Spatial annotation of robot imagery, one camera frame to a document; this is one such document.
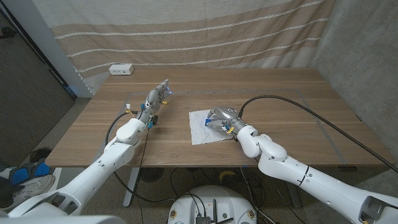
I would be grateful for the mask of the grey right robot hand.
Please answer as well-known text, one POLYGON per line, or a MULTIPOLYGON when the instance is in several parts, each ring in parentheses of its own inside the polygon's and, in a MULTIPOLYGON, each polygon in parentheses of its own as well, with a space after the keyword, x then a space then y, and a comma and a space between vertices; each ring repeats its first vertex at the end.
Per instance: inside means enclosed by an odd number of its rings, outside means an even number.
POLYGON ((205 120, 205 126, 224 130, 236 136, 247 124, 238 117, 239 113, 230 106, 217 106, 212 108, 205 120))

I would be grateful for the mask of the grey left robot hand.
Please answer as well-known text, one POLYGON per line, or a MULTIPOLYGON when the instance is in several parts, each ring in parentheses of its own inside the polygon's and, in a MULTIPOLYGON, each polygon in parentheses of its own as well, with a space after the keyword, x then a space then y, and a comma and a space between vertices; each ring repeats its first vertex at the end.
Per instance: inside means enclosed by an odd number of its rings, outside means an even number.
POLYGON ((168 87, 169 80, 164 80, 161 84, 151 90, 144 101, 143 109, 136 116, 136 119, 143 123, 148 123, 153 115, 158 112, 162 102, 171 94, 168 87))

